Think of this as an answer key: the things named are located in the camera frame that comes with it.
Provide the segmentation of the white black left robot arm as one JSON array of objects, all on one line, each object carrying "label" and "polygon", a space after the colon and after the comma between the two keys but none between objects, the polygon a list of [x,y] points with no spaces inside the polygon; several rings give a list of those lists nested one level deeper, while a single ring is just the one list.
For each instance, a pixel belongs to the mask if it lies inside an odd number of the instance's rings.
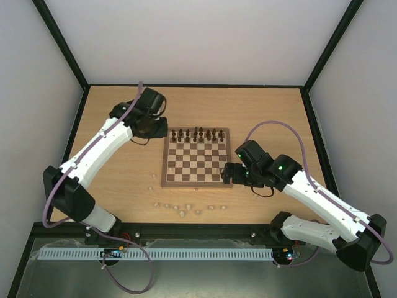
[{"label": "white black left robot arm", "polygon": [[43,172],[47,197],[42,215],[45,228],[54,228],[63,222],[52,222],[48,211],[52,207],[66,215],[66,220],[83,224],[88,235],[98,235],[114,242],[120,238],[121,220],[102,208],[89,194],[92,180],[125,143],[137,137],[143,140],[167,136],[166,98],[151,88],[138,87],[134,100],[113,107],[100,130],[68,161]]}]

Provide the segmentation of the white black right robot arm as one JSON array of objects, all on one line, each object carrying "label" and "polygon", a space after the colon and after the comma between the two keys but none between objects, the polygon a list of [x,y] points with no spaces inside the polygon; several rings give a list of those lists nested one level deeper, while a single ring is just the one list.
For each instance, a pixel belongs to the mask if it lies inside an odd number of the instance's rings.
[{"label": "white black right robot arm", "polygon": [[381,245],[387,221],[380,214],[368,215],[342,201],[317,183],[293,158],[272,158],[254,140],[236,149],[240,163],[227,163],[221,172],[225,184],[269,187],[300,201],[325,222],[303,220],[280,212],[270,223],[277,243],[298,240],[336,254],[349,268],[364,272]]}]

